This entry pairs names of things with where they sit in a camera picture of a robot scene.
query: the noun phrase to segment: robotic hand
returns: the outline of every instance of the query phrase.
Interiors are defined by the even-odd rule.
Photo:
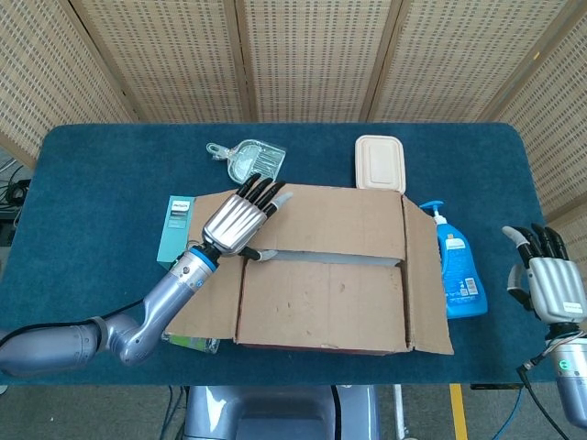
[[[507,290],[549,328],[547,348],[518,368],[518,374],[530,390],[526,372],[550,356],[567,418],[587,429],[587,338],[578,326],[587,318],[587,297],[581,274],[577,265],[569,261],[562,237],[556,231],[534,224],[532,229],[536,235],[523,227],[502,229],[514,241],[523,261],[523,265],[512,267]],[[524,272],[530,293],[522,289]]]
[[[247,244],[292,194],[273,198],[285,183],[274,183],[263,193],[272,179],[253,188],[259,178],[260,174],[254,174],[228,197],[205,224],[203,242],[187,249],[142,300],[143,324],[119,310],[80,323],[35,324],[9,334],[0,332],[0,370],[26,377],[82,368],[104,350],[129,366],[145,360],[168,323],[216,271],[220,257],[261,260],[274,255]]]

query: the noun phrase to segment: box flap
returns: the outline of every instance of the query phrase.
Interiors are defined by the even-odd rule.
[[[285,191],[293,197],[251,240],[252,248],[405,258],[398,192],[293,184]]]
[[[401,271],[306,261],[250,263],[237,342],[405,352]]]
[[[165,333],[232,339],[237,326],[243,258],[223,258],[214,276],[178,312]]]
[[[436,224],[406,197],[403,202],[408,339],[417,350],[451,355]]]

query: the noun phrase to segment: blue carpet surface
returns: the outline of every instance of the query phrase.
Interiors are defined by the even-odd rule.
[[[280,178],[354,186],[354,142],[404,144],[407,196],[443,199],[443,215],[471,243],[489,313],[451,321],[455,356],[385,357],[269,350],[223,342],[216,355],[161,343],[143,365],[102,354],[85,370],[27,380],[96,384],[331,384],[510,382],[542,349],[546,329],[510,298],[518,257],[503,225],[541,222],[520,137],[504,124],[209,124],[60,126],[44,141],[6,274],[0,326],[78,321],[144,296],[164,275],[156,262],[170,194],[236,188],[207,142],[247,138],[288,148]],[[139,318],[140,310],[135,311]],[[548,380],[549,367],[534,380]],[[0,381],[14,381],[0,376]]]

